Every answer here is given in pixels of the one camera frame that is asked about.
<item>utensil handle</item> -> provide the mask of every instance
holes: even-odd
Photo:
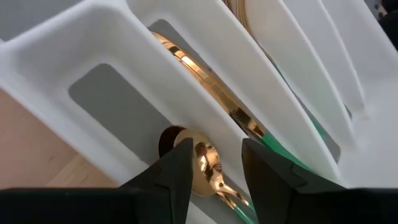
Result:
[[[253,205],[253,202],[252,202],[251,200],[249,201],[248,207],[250,208],[250,210],[251,210],[252,212],[254,212],[254,214],[256,214],[256,209],[254,209],[254,205]]]
[[[239,199],[246,206],[251,207],[250,203],[239,192],[237,192],[236,190],[232,189],[230,186],[228,186],[226,184],[223,184],[223,186],[220,187],[218,189],[218,191],[223,192],[224,194],[230,194],[230,195],[236,197],[237,199]]]
[[[246,224],[255,224],[251,218],[249,218],[239,207],[234,208],[235,213],[246,223]]]

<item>green handle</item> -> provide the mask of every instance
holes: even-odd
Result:
[[[254,205],[251,200],[249,201],[249,208],[250,208],[250,210],[252,210],[254,212],[254,214],[256,214],[256,209],[254,209]]]
[[[277,152],[281,156],[284,156],[287,159],[290,159],[297,165],[303,167],[306,170],[310,170],[304,163],[302,163],[300,160],[298,160],[295,156],[293,156],[283,145],[279,143],[278,140],[270,133],[267,132],[265,135],[262,137],[262,143],[266,146],[269,146],[274,152]]]
[[[239,207],[235,207],[235,213],[246,223],[246,224],[256,224],[251,218],[249,218]]]

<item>gold spoon handle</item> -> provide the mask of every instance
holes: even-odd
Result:
[[[239,199],[243,204],[246,206],[249,206],[249,202],[236,190],[232,189],[230,186],[223,184],[220,186],[220,188],[217,190],[218,192],[223,192],[225,194],[230,194],[235,196],[237,199]]]
[[[246,224],[255,224],[248,215],[246,215],[229,197],[227,197],[223,192],[217,192],[219,198],[224,201],[234,212],[242,219]]]

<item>wooden surface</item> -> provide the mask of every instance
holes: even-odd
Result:
[[[0,189],[9,187],[117,185],[0,90]]]

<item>gold spoon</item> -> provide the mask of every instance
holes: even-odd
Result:
[[[228,196],[233,195],[252,211],[254,208],[237,191],[226,185],[223,180],[220,157],[217,150],[201,134],[180,126],[167,128],[159,139],[159,156],[169,152],[174,146],[186,138],[193,139],[193,180],[192,192],[209,197],[214,194],[219,196],[230,208],[232,208],[245,223],[254,223]]]
[[[202,65],[182,48],[166,37],[152,32],[165,48],[191,73],[200,85],[217,101],[217,103],[238,123],[243,131],[249,131],[255,138],[261,139],[267,129],[246,108],[217,74]]]

